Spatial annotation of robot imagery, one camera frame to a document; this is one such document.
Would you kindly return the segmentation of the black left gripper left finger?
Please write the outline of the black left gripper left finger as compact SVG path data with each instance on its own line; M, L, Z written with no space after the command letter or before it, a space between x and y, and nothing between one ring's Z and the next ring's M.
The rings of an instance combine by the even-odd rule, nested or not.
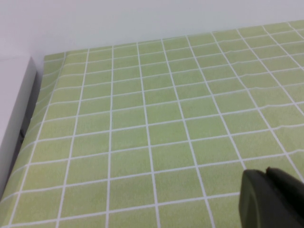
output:
M274 199L271 180L258 170L245 170L242 174L238 203L243 228L269 228L271 221L270 203Z

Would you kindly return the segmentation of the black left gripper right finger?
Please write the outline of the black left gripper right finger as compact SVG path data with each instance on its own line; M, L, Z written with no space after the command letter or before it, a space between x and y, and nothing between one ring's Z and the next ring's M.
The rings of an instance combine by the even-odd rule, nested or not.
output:
M268 167L266 176L270 179L287 212L303 228L304 183L279 168Z

